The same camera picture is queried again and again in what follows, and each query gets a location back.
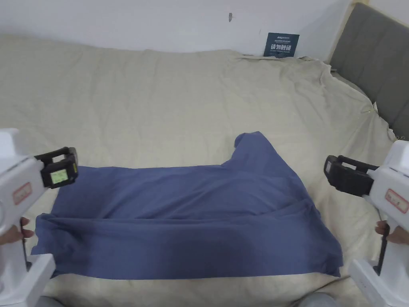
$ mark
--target beige bedsheet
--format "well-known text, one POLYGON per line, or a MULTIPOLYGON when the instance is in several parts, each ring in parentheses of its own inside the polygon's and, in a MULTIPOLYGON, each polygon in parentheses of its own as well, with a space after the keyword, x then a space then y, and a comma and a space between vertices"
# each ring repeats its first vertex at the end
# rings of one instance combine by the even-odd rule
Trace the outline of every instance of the beige bedsheet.
MULTIPOLYGON (((0 127, 20 129, 30 154, 75 146, 80 164, 94 167, 219 164, 238 134, 261 131, 301 177, 346 265, 340 280, 317 273, 143 281, 63 275, 49 282, 47 295, 76 307, 278 306, 322 288, 345 306, 366 306, 347 266, 377 256, 378 215, 330 187, 322 169, 329 154, 380 164, 394 135, 370 101, 322 62, 0 36, 0 108, 0 127)), ((49 212, 55 195, 48 191, 27 216, 49 212)))

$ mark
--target wrinkled fabric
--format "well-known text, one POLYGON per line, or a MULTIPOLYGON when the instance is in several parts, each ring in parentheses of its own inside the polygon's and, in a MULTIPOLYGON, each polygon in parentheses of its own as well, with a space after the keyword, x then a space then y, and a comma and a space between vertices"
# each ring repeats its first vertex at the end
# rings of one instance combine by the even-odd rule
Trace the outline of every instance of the wrinkled fabric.
POLYGON ((33 254, 106 279, 339 276, 341 246, 297 174, 260 132, 235 148, 222 165, 80 167, 37 218, 33 254))

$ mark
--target green display screen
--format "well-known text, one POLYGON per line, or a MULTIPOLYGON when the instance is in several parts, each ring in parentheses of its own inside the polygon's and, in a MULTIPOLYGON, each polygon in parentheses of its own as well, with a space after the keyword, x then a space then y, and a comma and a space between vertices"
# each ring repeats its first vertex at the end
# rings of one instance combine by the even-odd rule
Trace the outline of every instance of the green display screen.
POLYGON ((65 180, 68 180, 67 171, 65 169, 62 169, 60 171, 51 173, 51 180, 53 184, 57 184, 65 180))

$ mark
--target human hand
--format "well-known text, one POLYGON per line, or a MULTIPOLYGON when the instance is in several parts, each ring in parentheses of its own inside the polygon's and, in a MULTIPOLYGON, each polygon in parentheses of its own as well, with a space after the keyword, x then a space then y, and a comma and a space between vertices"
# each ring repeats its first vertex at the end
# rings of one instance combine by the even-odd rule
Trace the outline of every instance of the human hand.
MULTIPOLYGON (((387 222, 379 221, 376 223, 375 231, 380 235, 385 233, 387 222)), ((402 227, 396 227, 395 231, 387 236, 386 240, 397 244, 409 244, 409 233, 402 227)))
MULTIPOLYGON (((29 222, 29 219, 26 219, 25 217, 21 218, 22 226, 26 226, 29 222)), ((17 242, 23 238, 31 238, 34 236, 34 231, 32 230, 22 229, 21 231, 22 232, 19 232, 18 228, 13 225, 4 235, 0 236, 0 245, 17 242)))

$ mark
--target upholstered headboard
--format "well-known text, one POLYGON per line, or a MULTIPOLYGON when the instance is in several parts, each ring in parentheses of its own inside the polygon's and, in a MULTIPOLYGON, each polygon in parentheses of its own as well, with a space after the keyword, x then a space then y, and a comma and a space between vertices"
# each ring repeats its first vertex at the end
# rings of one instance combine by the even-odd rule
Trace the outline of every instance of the upholstered headboard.
POLYGON ((409 28, 356 4, 331 66, 376 102, 397 136, 409 140, 409 28))

